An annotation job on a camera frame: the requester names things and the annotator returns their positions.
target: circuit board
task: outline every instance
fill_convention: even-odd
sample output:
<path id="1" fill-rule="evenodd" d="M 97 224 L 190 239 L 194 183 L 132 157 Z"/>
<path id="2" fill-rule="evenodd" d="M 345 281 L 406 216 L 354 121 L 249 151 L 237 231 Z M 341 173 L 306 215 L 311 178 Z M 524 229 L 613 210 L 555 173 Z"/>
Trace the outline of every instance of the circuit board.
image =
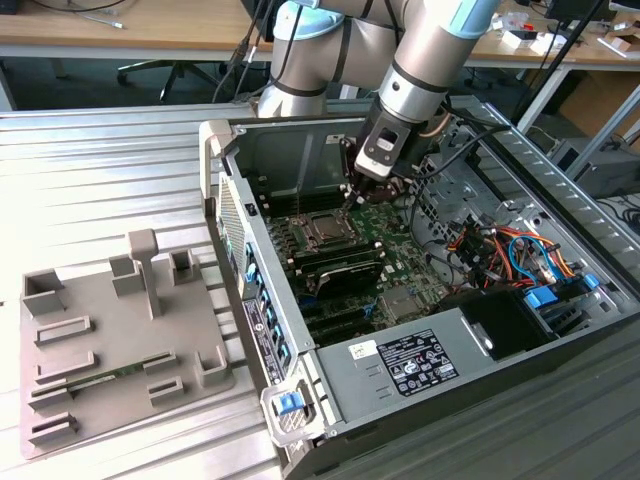
<path id="1" fill-rule="evenodd" d="M 406 227 L 401 211 L 390 204 L 363 205 L 344 214 L 338 209 L 268 219 L 268 229 L 307 326 L 320 345 L 383 330 L 421 318 L 447 295 L 447 287 L 427 264 Z M 375 263 L 373 283 L 352 293 L 321 298 L 295 281 L 292 255 L 314 258 L 365 248 L 356 265 Z M 369 255 L 373 249 L 375 258 Z M 347 282 L 344 290 L 351 290 Z"/>

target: silver chassis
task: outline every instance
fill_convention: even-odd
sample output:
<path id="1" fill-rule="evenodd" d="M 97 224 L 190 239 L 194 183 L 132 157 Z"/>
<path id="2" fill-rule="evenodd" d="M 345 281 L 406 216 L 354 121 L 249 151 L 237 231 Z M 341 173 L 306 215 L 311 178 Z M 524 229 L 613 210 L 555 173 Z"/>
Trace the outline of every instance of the silver chassis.
<path id="1" fill-rule="evenodd" d="M 470 112 L 475 116 L 506 122 L 506 119 L 493 107 L 480 105 L 475 99 L 457 101 L 455 105 L 457 108 L 470 109 Z M 323 120 L 294 120 L 290 122 L 292 126 L 307 130 L 312 126 L 322 129 L 323 124 L 326 125 Z M 333 121 L 328 131 L 335 134 L 340 125 L 343 127 L 353 126 L 350 125 L 348 120 Z M 241 137 L 249 129 L 268 129 L 270 127 L 277 128 L 278 123 L 260 125 L 259 127 L 255 124 L 238 124 L 233 127 L 233 130 L 237 137 Z M 325 138 L 328 139 L 328 131 L 323 131 L 324 136 L 321 136 L 322 143 L 324 143 Z M 568 180 L 519 132 L 512 131 L 508 134 L 501 134 L 498 138 L 502 145 L 515 155 L 520 163 L 530 173 L 534 174 L 553 196 L 562 199 L 568 212 L 579 220 L 600 245 L 607 249 L 627 269 L 627 272 L 637 276 L 636 267 L 640 262 L 637 254 L 638 245 L 633 238 L 613 223 L 595 202 L 583 194 L 575 184 Z M 347 341 L 325 349 L 314 350 L 311 337 L 297 309 L 295 299 L 288 288 L 275 250 L 270 243 L 264 222 L 259 215 L 252 216 L 247 213 L 246 205 L 251 203 L 257 205 L 259 199 L 254 197 L 248 182 L 239 175 L 236 165 L 236 157 L 239 154 L 239 150 L 232 144 L 230 149 L 224 152 L 224 163 L 227 171 L 220 175 L 221 184 L 227 183 L 230 191 L 233 192 L 234 208 L 244 230 L 243 240 L 254 247 L 260 271 L 268 272 L 265 284 L 272 294 L 278 318 L 285 327 L 285 339 L 292 346 L 293 358 L 288 370 L 285 372 L 285 383 L 290 389 L 294 389 L 295 385 L 300 382 L 306 383 L 311 392 L 309 400 L 315 406 L 315 416 L 310 422 L 302 422 L 293 432 L 284 432 L 282 428 L 276 425 L 280 420 L 275 416 L 270 402 L 272 398 L 281 394 L 286 388 L 282 385 L 273 385 L 263 391 L 263 409 L 274 443 L 281 446 L 289 445 L 287 454 L 291 464 L 285 471 L 291 474 L 291 478 L 302 478 L 304 475 L 318 471 L 323 465 L 326 466 L 327 462 L 336 463 L 372 448 L 370 439 L 363 441 L 350 439 L 347 441 L 347 435 L 353 435 L 355 432 L 375 424 L 377 425 L 377 431 L 379 431 L 379 434 L 377 434 L 379 438 L 375 444 L 383 444 L 421 425 L 454 413 L 460 408 L 471 406 L 488 395 L 521 383 L 531 376 L 557 368 L 577 353 L 589 348 L 638 317 L 640 308 L 638 307 L 636 293 L 620 284 L 616 280 L 615 273 L 601 265 L 591 255 L 589 248 L 580 241 L 575 241 L 561 219 L 551 215 L 545 219 L 545 222 L 534 222 L 534 220 L 539 220 L 539 217 L 534 218 L 537 212 L 545 210 L 541 201 L 532 196 L 531 188 L 519 179 L 517 175 L 504 168 L 505 165 L 498 155 L 487 148 L 486 144 L 484 147 L 484 151 L 479 154 L 483 162 L 487 162 L 487 165 L 482 167 L 487 176 L 493 181 L 509 183 L 514 192 L 520 191 L 529 194 L 529 201 L 518 206 L 516 221 L 522 222 L 523 226 L 528 228 L 533 228 L 535 225 L 535 229 L 541 234 L 546 234 L 545 232 L 550 231 L 554 238 L 560 235 L 563 251 L 567 252 L 567 256 L 574 258 L 577 255 L 585 266 L 585 271 L 594 272 L 601 278 L 603 283 L 610 281 L 616 283 L 619 289 L 615 295 L 611 294 L 608 289 L 601 289 L 598 292 L 603 299 L 614 305 L 615 309 L 612 310 L 613 313 L 611 315 L 605 315 L 604 317 L 606 318 L 602 321 L 593 322 L 587 330 L 571 333 L 533 351 L 517 355 L 499 364 L 487 366 L 481 371 L 463 375 L 461 378 L 439 385 L 437 388 L 402 399 L 401 402 L 392 406 L 377 409 L 375 413 L 349 419 L 341 414 L 343 409 L 337 400 L 340 395 L 337 391 L 334 391 L 336 388 L 342 387 L 339 385 L 339 381 L 336 380 L 335 365 L 329 365 L 321 360 L 323 350 L 334 349 L 334 347 L 346 350 L 353 344 L 361 343 L 368 338 L 375 338 L 380 334 L 392 335 L 390 332 L 395 329 L 376 332 L 361 337 L 357 341 Z M 310 159 L 313 159 L 314 154 L 311 152 L 314 151 L 313 148 L 305 149 L 305 154 L 302 156 L 303 164 L 306 165 Z M 299 175 L 295 178 L 294 186 L 298 188 L 309 186 L 309 180 L 307 176 Z M 508 200 L 503 207 L 511 208 L 516 201 Z M 238 287 L 241 292 L 244 290 L 241 275 L 238 276 Z M 424 325 L 421 325 L 421 322 L 428 321 L 429 318 L 433 317 L 417 320 L 408 325 L 413 326 L 415 331 L 420 331 L 425 328 Z M 409 419 L 407 417 L 407 412 L 409 411 L 420 411 L 420 421 Z M 309 442 L 311 438 L 318 440 L 320 438 L 330 439 L 333 437 L 337 438 L 324 443 L 319 448 L 313 447 Z"/>

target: black cable on desk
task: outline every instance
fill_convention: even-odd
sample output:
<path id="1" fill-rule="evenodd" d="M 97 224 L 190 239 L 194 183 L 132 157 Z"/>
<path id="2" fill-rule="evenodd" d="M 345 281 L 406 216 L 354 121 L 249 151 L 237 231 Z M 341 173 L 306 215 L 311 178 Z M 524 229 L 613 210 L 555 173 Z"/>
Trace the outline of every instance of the black cable on desk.
<path id="1" fill-rule="evenodd" d="M 303 8 L 304 7 L 302 5 L 300 5 L 298 7 L 298 13 L 296 14 L 296 19 L 293 22 L 293 29 L 291 30 L 291 37 L 289 37 L 289 43 L 287 43 L 287 50 L 284 52 L 284 59 L 282 60 L 282 66 L 280 67 L 280 72 L 278 73 L 278 76 L 276 78 L 272 78 L 271 80 L 269 80 L 266 85 L 263 85 L 259 89 L 254 90 L 253 92 L 245 95 L 242 100 L 246 100 L 246 99 L 248 99 L 250 97 L 255 97 L 256 95 L 259 95 L 260 93 L 264 92 L 267 88 L 269 88 L 274 83 L 279 82 L 280 79 L 282 78 L 282 75 L 284 75 L 285 68 L 287 67 L 287 63 L 289 62 L 289 55 L 291 54 L 291 47 L 293 47 L 293 41 L 294 41 L 295 36 L 296 36 L 296 30 L 298 30 L 298 24 L 300 23 L 300 17 L 302 16 L 302 9 Z"/>
<path id="2" fill-rule="evenodd" d="M 267 6 L 267 11 L 264 14 L 264 21 L 262 22 L 262 26 L 260 27 L 260 31 L 258 32 L 258 36 L 256 37 L 256 41 L 253 43 L 253 49 L 252 50 L 257 50 L 258 45 L 260 45 L 260 39 L 262 37 L 262 34 L 264 33 L 264 30 L 267 28 L 267 25 L 269 24 L 269 16 L 271 15 L 271 10 L 273 10 L 273 7 L 276 4 L 276 0 L 271 0 L 269 2 L 269 5 Z M 249 63 L 247 63 L 247 66 L 245 67 L 244 71 L 242 72 L 242 75 L 240 76 L 240 80 L 238 80 L 238 86 L 236 87 L 236 91 L 233 94 L 233 99 L 235 100 L 236 98 L 238 98 L 238 95 L 240 94 L 240 89 L 242 88 L 242 84 L 244 83 L 244 79 L 247 76 L 247 72 L 251 70 L 249 68 Z"/>
<path id="3" fill-rule="evenodd" d="M 121 3 L 124 3 L 127 0 L 117 0 L 116 2 L 111 2 L 106 5 L 100 5 L 99 7 L 87 7 L 87 8 L 61 8 L 61 7 L 54 7 L 53 5 L 48 5 L 46 3 L 40 2 L 39 0 L 31 0 L 31 1 L 36 5 L 40 5 L 41 7 L 48 8 L 49 10 L 55 10 L 56 12 L 81 13 L 81 12 L 95 12 L 96 10 L 104 10 L 105 8 L 115 7 L 116 5 L 120 5 Z"/>
<path id="4" fill-rule="evenodd" d="M 244 57 L 247 55 L 247 50 L 249 49 L 249 41 L 251 40 L 251 34 L 253 33 L 253 29 L 258 22 L 258 15 L 260 14 L 260 10 L 262 9 L 262 5 L 265 0 L 260 0 L 258 5 L 256 6 L 256 10 L 253 13 L 253 17 L 251 18 L 251 23 L 249 24 L 249 28 L 247 29 L 247 33 L 244 38 L 240 40 L 238 45 L 236 46 L 233 54 L 231 55 L 231 59 L 227 64 L 227 72 L 223 75 L 220 83 L 216 87 L 216 90 L 213 92 L 213 98 L 211 99 L 211 103 L 216 103 L 218 99 L 218 95 L 222 91 L 222 86 L 226 83 L 229 77 L 233 74 L 234 69 L 242 63 Z"/>

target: wooden desk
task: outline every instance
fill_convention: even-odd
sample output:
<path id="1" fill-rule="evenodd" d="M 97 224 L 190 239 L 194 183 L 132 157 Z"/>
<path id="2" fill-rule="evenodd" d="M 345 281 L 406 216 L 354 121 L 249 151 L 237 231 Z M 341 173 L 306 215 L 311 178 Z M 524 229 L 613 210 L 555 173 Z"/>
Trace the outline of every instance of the wooden desk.
<path id="1" fill-rule="evenodd" d="M 130 0 L 118 9 L 118 21 L 125 25 L 122 30 L 24 1 L 15 17 L 0 16 L 0 58 L 227 60 L 250 22 L 240 0 Z M 526 12 L 540 31 L 550 23 L 513 0 L 505 0 L 500 11 Z M 598 43 L 597 35 L 587 33 L 585 37 L 585 43 L 572 49 L 536 97 L 518 125 L 523 131 L 571 70 L 640 71 L 640 61 L 625 60 L 609 51 Z M 254 58 L 270 60 L 271 45 L 262 44 Z M 490 32 L 480 39 L 466 65 L 522 69 L 539 68 L 541 61 L 541 55 L 529 49 L 514 50 L 502 43 L 501 34 Z M 0 111 L 11 106 L 3 81 L 0 72 Z"/>
<path id="2" fill-rule="evenodd" d="M 251 20 L 240 0 L 129 0 L 114 8 L 118 17 L 91 15 L 116 20 L 124 29 L 25 0 L 18 15 L 0 17 L 0 45 L 230 51 Z"/>

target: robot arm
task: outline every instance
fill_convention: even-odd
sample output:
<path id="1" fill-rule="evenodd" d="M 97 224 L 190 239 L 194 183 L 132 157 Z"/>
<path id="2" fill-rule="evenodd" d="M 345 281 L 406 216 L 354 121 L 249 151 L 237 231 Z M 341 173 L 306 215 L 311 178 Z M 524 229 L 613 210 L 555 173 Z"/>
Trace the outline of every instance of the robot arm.
<path id="1" fill-rule="evenodd" d="M 355 157 L 359 175 L 355 181 L 352 177 L 348 199 L 353 203 L 372 183 L 389 177 L 405 146 L 434 117 L 499 4 L 500 0 L 287 2 L 276 23 L 273 85 L 261 98 L 258 114 L 324 113 L 324 89 L 330 81 L 366 88 L 380 85 Z M 298 16 L 298 5 L 311 8 Z M 299 23 L 293 32 L 296 17 Z M 392 24 L 404 29 L 397 48 Z M 291 38 L 295 41 L 287 59 Z"/>
<path id="2" fill-rule="evenodd" d="M 412 0 L 411 20 L 379 91 L 382 106 L 355 168 L 382 181 L 416 127 L 430 120 L 499 0 Z"/>

